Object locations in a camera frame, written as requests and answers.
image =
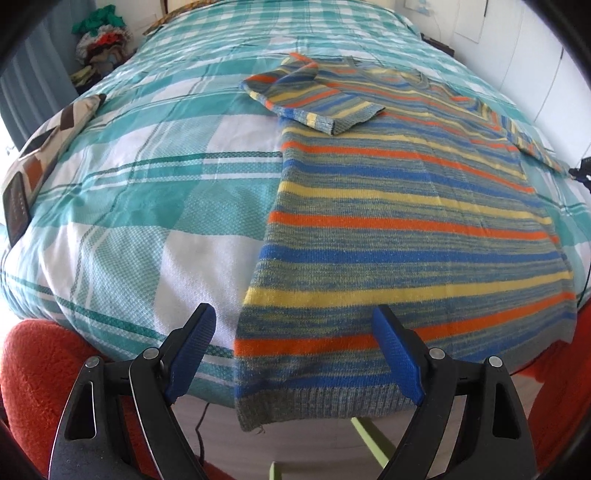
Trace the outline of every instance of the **green chair leg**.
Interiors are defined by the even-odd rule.
[[[370,419],[353,417],[351,422],[378,463],[382,468],[386,467],[396,450],[394,444],[388,440],[386,435]]]
[[[269,469],[269,480],[281,480],[281,469],[275,462],[271,464]]]

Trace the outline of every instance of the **pile of clothes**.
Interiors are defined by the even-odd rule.
[[[115,6],[107,5],[72,27],[82,35],[76,46],[76,59],[85,67],[70,76],[79,94],[84,93],[115,68],[126,62],[126,47],[132,34],[123,18],[115,15]]]

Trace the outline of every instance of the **green clothing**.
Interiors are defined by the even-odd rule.
[[[98,34],[99,27],[103,25],[125,26],[123,18],[115,15],[114,5],[107,5],[92,12],[88,18],[72,26],[72,33],[84,35],[90,32],[90,35],[95,37]]]

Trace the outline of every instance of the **teal plaid bedspread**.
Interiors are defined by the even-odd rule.
[[[418,69],[527,127],[510,100],[386,9],[359,0],[199,8],[151,34],[87,93],[108,100],[59,160],[24,237],[5,244],[0,281],[11,309],[124,359],[207,301],[217,330],[190,392],[233,406],[238,314],[282,168],[275,115],[239,84],[292,51]],[[524,163],[582,288],[589,195]]]

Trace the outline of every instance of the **knitted sweater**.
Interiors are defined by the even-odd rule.
[[[509,368],[570,339],[572,273],[509,118],[419,72],[298,54],[242,83],[280,117],[284,169],[236,333],[245,430],[409,402],[371,333],[391,305],[455,358]]]

